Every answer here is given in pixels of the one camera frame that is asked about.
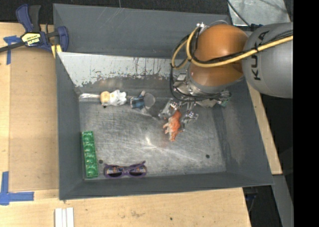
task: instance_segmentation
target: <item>wooden table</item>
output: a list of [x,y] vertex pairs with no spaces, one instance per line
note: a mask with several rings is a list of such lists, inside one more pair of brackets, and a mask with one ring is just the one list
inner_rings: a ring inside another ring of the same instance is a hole
[[[0,23],[0,47],[5,36],[23,33],[18,23]],[[0,171],[9,171],[10,192],[34,191],[34,201],[0,206],[0,226],[53,227],[54,209],[68,207],[76,227],[251,226],[241,188],[60,201],[53,55],[21,47],[10,65],[6,57],[0,54]],[[272,173],[282,174],[260,94],[249,89]]]

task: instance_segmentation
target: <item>bin floor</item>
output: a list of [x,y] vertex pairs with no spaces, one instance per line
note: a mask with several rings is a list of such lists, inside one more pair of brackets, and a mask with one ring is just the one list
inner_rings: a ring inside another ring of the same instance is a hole
[[129,166],[146,161],[147,176],[224,172],[214,108],[195,106],[198,120],[170,141],[164,133],[165,120],[158,113],[169,98],[157,98],[149,115],[132,109],[129,104],[103,108],[100,102],[80,102],[81,130],[94,133],[99,178],[103,163]]

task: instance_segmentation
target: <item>orange figurine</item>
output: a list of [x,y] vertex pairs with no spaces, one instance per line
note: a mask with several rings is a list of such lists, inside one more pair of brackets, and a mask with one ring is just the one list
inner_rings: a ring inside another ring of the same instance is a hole
[[176,112],[168,118],[168,123],[164,124],[163,128],[166,128],[165,134],[169,133],[169,140],[175,141],[175,138],[177,134],[182,132],[182,130],[178,130],[180,128],[180,122],[179,119],[181,117],[181,113],[179,110],[176,110]]

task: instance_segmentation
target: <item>green container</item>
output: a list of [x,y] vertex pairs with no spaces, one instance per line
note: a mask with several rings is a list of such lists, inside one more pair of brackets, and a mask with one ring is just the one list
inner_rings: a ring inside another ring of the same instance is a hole
[[98,163],[95,153],[95,142],[92,131],[82,132],[82,144],[84,153],[84,164],[87,178],[99,176]]

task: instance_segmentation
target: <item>purple sunglasses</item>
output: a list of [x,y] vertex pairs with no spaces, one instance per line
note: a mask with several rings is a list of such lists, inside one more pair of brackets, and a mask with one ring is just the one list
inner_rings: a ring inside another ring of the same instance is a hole
[[146,161],[131,166],[119,166],[104,164],[103,174],[107,178],[143,177],[147,173],[147,168],[144,165]]

